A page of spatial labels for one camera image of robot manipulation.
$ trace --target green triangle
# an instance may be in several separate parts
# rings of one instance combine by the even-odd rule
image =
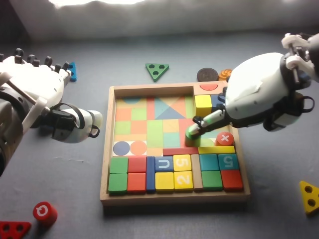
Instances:
[[[168,70],[168,64],[156,64],[156,63],[147,63],[145,64],[147,70],[149,71],[153,81],[156,82],[159,78]]]

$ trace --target gray table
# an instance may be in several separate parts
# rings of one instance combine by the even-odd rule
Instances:
[[[43,62],[75,61],[78,81],[63,96],[83,109],[107,112],[113,85],[152,84],[147,62],[169,63],[157,84],[193,82],[204,67],[234,68],[258,54],[281,52],[282,34],[171,36],[25,47]],[[17,46],[0,46],[13,52]],[[302,90],[319,102],[319,84]],[[63,144],[30,130],[0,178],[0,220],[33,223],[26,238],[230,239],[318,238],[319,216],[304,214],[299,182],[319,186],[319,108],[286,130],[240,129],[252,199],[247,205],[186,205],[105,209],[99,201],[105,127],[96,139]],[[37,228],[33,207],[49,201],[58,220]]]

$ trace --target blue circle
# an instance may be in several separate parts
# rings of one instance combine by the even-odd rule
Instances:
[[[126,104],[136,104],[137,102],[139,102],[141,100],[141,97],[129,97],[129,98],[123,98],[123,101]]]
[[[124,156],[130,152],[130,145],[125,141],[120,141],[114,144],[113,152],[118,156]]]

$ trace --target robotic arm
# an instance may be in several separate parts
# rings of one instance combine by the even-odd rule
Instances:
[[[0,176],[29,128],[48,126],[53,139],[78,143],[96,138],[103,120],[97,111],[61,103],[71,76],[67,62],[52,66],[48,56],[40,65],[34,55],[22,57],[19,48],[6,59],[0,54]]]
[[[267,53],[236,67],[223,89],[218,110],[206,117],[195,116],[186,137],[196,139],[208,131],[231,125],[235,128],[262,123],[265,130],[277,131],[311,112],[314,100],[296,92],[319,82],[319,34],[286,34],[282,40],[289,53]],[[304,108],[310,99],[313,106]]]

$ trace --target round hole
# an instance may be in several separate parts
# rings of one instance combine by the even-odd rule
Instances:
[[[313,188],[310,187],[310,186],[305,186],[305,191],[306,191],[307,193],[312,193],[312,192],[313,192]]]
[[[22,226],[22,225],[16,226],[16,230],[17,230],[18,232],[21,232],[21,231],[23,230],[23,226]]]
[[[314,207],[316,205],[316,202],[314,199],[309,199],[308,200],[308,205],[311,206],[311,207]]]
[[[8,232],[9,229],[10,229],[10,226],[8,224],[5,224],[2,229],[5,231],[5,232]]]

